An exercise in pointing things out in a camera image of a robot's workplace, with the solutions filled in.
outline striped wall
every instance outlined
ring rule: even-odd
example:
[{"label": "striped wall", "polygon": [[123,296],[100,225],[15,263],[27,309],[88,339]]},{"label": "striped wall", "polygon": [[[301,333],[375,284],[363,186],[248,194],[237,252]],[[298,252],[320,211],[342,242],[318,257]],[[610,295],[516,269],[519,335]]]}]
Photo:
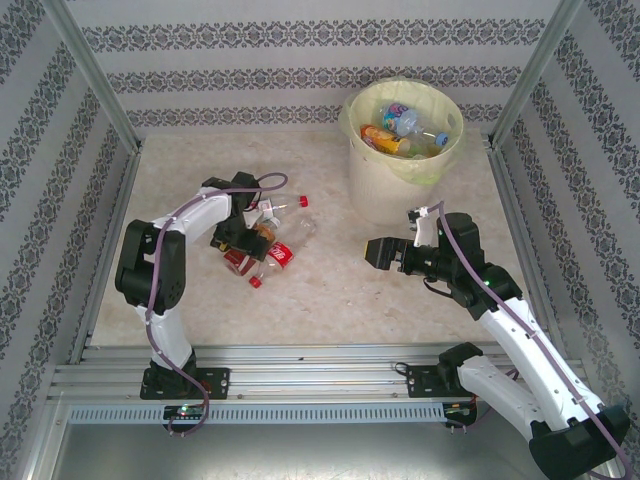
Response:
[{"label": "striped wall", "polygon": [[0,479],[65,363],[128,155],[39,2],[0,7]]},{"label": "striped wall", "polygon": [[565,348],[631,417],[640,472],[640,14],[578,11],[503,153]]},{"label": "striped wall", "polygon": [[334,129],[346,97],[431,82],[491,130],[556,0],[75,0],[140,136]]}]

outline beige floor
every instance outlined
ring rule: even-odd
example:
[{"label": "beige floor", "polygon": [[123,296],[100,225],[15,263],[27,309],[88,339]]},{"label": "beige floor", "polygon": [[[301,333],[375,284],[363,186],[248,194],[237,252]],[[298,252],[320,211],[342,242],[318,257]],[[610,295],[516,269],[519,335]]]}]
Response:
[{"label": "beige floor", "polygon": [[[283,171],[285,191],[309,197],[316,235],[283,274],[254,290],[209,247],[210,233],[187,252],[187,291],[180,303],[195,345],[349,344],[492,340],[453,301],[428,292],[418,277],[373,269],[367,240],[409,238],[358,218],[347,196],[348,147],[340,133],[155,135],[147,138],[125,225],[153,220],[188,200],[210,176],[231,179]],[[522,273],[477,131],[466,154],[432,193],[447,211],[469,213],[487,260],[504,266],[524,289]],[[93,345],[146,345],[133,308],[114,287],[115,263]]]}]

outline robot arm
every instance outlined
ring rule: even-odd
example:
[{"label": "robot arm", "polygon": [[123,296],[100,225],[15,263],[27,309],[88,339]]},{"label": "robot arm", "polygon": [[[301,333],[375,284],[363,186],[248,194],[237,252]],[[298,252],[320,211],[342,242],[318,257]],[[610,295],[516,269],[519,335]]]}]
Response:
[{"label": "robot arm", "polygon": [[[630,421],[619,406],[605,407],[567,365],[546,337],[522,298],[522,292],[501,267],[485,262],[478,228],[463,213],[446,215],[454,239],[481,280],[528,325],[528,331],[497,304],[477,283],[458,258],[438,219],[438,246],[428,245],[427,209],[409,212],[413,242],[380,238],[368,243],[365,258],[376,268],[388,270],[392,261],[398,271],[425,276],[425,285],[455,300],[479,321],[505,350],[523,376],[530,392],[501,373],[477,347],[464,344],[441,356],[438,371],[444,383],[459,385],[483,398],[507,419],[529,442],[541,470],[552,479],[574,478],[615,456],[615,451],[589,418],[583,403],[606,426],[620,444]],[[444,281],[450,293],[428,283]],[[560,378],[549,358],[533,337],[542,341],[550,357],[570,379],[574,395]]]},{"label": "robot arm", "polygon": [[[195,353],[185,336],[178,307],[186,287],[186,246],[216,226],[212,246],[221,250],[233,247],[263,260],[268,241],[251,228],[261,213],[245,211],[255,190],[212,195],[217,190],[259,187],[252,175],[243,172],[236,174],[231,182],[212,177],[203,183],[192,199],[199,201],[188,202],[192,205],[182,209],[180,215],[174,211],[152,222],[134,220],[127,226],[116,271],[116,289],[124,294],[127,303],[136,309],[150,328],[150,338],[157,348],[154,346],[152,349],[151,368],[145,372],[145,382],[149,391],[162,392],[163,398],[188,398],[195,393],[193,385],[175,372],[158,353],[195,376]],[[158,236],[169,219],[173,222],[158,247]],[[162,249],[161,262],[153,312],[148,317],[154,271],[151,258],[157,248]]]}]

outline trash bin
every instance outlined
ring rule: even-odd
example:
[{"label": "trash bin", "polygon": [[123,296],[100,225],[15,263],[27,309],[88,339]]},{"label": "trash bin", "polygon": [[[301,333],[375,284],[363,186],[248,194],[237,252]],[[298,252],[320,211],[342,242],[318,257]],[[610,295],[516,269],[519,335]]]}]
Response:
[{"label": "trash bin", "polygon": [[[398,102],[428,115],[449,134],[435,157],[404,159],[386,155],[360,138],[364,124],[379,124],[383,105]],[[378,225],[407,221],[407,210],[427,204],[429,193],[463,149],[464,120],[457,105],[426,82],[389,78],[375,82],[347,99],[338,118],[349,137],[349,197],[353,208]]]}]

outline bottle cap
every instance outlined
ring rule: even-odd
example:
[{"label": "bottle cap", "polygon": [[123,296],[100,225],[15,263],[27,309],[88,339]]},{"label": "bottle cap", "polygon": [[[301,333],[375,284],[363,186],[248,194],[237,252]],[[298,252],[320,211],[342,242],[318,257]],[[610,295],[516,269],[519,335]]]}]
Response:
[{"label": "bottle cap", "polygon": [[262,285],[262,281],[258,277],[251,277],[249,279],[249,283],[253,288],[260,288],[260,286]]},{"label": "bottle cap", "polygon": [[439,147],[444,147],[448,141],[449,135],[447,135],[446,133],[442,132],[436,135],[436,145],[438,145]]}]

